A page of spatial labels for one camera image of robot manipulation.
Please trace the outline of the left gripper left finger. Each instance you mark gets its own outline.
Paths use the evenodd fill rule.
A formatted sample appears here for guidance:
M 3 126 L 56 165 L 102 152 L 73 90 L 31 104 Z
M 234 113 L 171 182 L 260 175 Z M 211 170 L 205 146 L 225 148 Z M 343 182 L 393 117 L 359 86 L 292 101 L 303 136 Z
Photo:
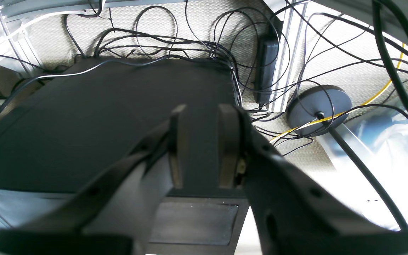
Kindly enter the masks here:
M 186 105 L 71 200 L 20 227 L 0 229 L 0 255 L 144 255 L 157 210 L 182 186 L 180 121 Z

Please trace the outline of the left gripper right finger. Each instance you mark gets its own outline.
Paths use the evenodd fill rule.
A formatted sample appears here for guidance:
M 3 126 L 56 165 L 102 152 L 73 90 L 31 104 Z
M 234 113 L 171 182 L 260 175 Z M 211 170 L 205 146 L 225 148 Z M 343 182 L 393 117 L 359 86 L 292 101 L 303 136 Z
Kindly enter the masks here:
M 231 104 L 218 106 L 219 187 L 241 188 L 264 255 L 408 255 L 408 230 L 382 228 L 291 164 Z

